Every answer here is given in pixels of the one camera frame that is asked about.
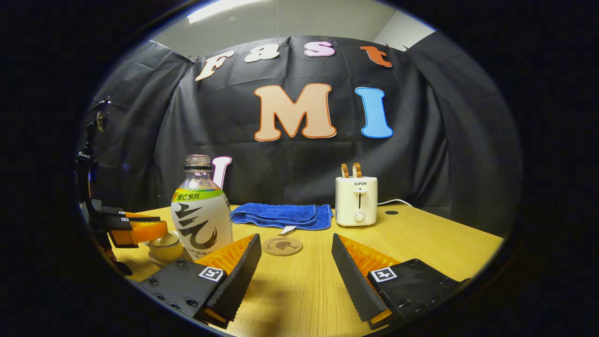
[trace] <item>white tag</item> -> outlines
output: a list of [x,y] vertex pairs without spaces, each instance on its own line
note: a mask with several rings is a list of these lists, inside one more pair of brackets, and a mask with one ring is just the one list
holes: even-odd
[[295,226],[285,226],[285,228],[283,228],[283,231],[281,233],[279,233],[279,235],[285,234],[287,232],[290,232],[292,230],[295,229]]

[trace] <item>ceiling light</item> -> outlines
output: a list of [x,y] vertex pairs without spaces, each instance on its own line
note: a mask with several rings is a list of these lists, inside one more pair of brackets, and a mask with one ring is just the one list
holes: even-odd
[[222,11],[230,10],[237,6],[247,5],[258,1],[265,0],[219,0],[200,8],[199,10],[196,10],[188,15],[187,18],[189,19],[189,23],[194,23]]

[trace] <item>black curtain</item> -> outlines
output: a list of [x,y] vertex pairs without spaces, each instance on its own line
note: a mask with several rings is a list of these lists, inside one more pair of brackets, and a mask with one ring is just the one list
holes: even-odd
[[[304,45],[328,41],[336,54],[310,58]],[[244,62],[254,47],[276,43],[274,59]],[[387,53],[374,63],[361,46]],[[195,81],[205,60],[234,50],[214,74]],[[296,101],[311,83],[326,83],[334,137],[258,142],[257,88],[279,85]],[[381,89],[393,136],[369,138],[358,87]],[[281,37],[220,50],[192,65],[149,42],[123,61],[96,95],[111,96],[98,135],[95,198],[130,211],[170,205],[188,154],[230,156],[223,189],[233,204],[334,206],[340,164],[357,162],[379,180],[379,202],[400,198],[427,212],[504,236],[519,199],[521,158],[510,112],[492,80],[439,33],[407,52],[323,36]],[[299,130],[306,125],[302,120]]]
[[420,40],[406,55],[432,87],[443,118],[449,218],[505,236],[515,220],[522,186],[521,149],[507,103],[485,71],[439,32]]
[[[91,109],[110,96],[108,122],[96,132],[98,183],[92,195],[106,206],[139,212],[159,207],[154,146],[173,90],[191,66],[186,58],[147,41],[113,67],[94,95]],[[83,125],[96,118],[88,112]]]
[[[328,41],[330,57],[310,58],[304,45]],[[246,63],[250,50],[276,43],[274,59]],[[387,53],[393,67],[382,67],[361,46]],[[232,57],[201,81],[205,60],[234,50]],[[279,85],[296,101],[305,85],[332,87],[328,107],[334,137],[309,139],[300,132],[291,138],[258,142],[260,98],[257,88]],[[361,133],[366,124],[358,87],[385,92],[383,105],[390,138],[373,139]],[[299,130],[305,127],[303,120]],[[330,204],[334,207],[335,178],[340,164],[360,163],[365,176],[379,180],[379,201],[401,198],[416,207],[449,216],[447,144],[441,114],[432,89],[405,53],[351,38],[301,36],[240,44],[207,55],[190,68],[175,89],[156,142],[155,160],[161,173],[161,206],[170,205],[172,192],[183,181],[187,154],[226,155],[223,190],[233,204]]]

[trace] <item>folded towel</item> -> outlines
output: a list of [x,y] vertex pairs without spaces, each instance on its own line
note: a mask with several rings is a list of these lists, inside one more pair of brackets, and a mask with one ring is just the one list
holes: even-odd
[[287,220],[287,219],[268,219],[268,218],[261,218],[260,216],[256,216],[256,215],[252,215],[252,214],[245,214],[245,216],[248,219],[258,220],[258,221],[262,221],[262,222],[275,222],[277,224],[281,224],[281,225],[285,225],[285,226],[305,226],[305,225],[311,225],[316,221],[316,212],[314,213],[314,216],[312,217],[312,219],[305,220],[305,221],[296,221],[296,220]]
[[239,213],[251,214],[266,220],[308,221],[312,220],[314,216],[316,216],[316,206],[247,203],[237,207],[233,212],[231,212],[231,216]]
[[[308,224],[308,225],[298,225],[298,227],[296,227],[297,229],[321,230],[321,229],[327,229],[331,226],[331,218],[333,217],[333,212],[331,210],[330,205],[325,204],[325,205],[318,206],[318,207],[315,206],[314,208],[316,209],[316,220],[313,223]],[[247,217],[246,213],[238,212],[236,214],[233,214],[234,212],[235,211],[231,212],[231,218],[232,218],[233,222],[236,224],[253,223],[260,227],[278,227],[278,228],[285,228],[285,226],[287,226],[286,224],[281,223],[279,220],[268,221],[265,219],[259,219],[256,216],[253,219],[251,219],[251,218]]]

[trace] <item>cork coaster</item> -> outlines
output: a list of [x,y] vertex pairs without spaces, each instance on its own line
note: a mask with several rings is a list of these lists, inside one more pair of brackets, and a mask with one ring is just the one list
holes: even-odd
[[298,253],[304,245],[291,237],[274,237],[262,243],[262,250],[276,256],[288,256]]

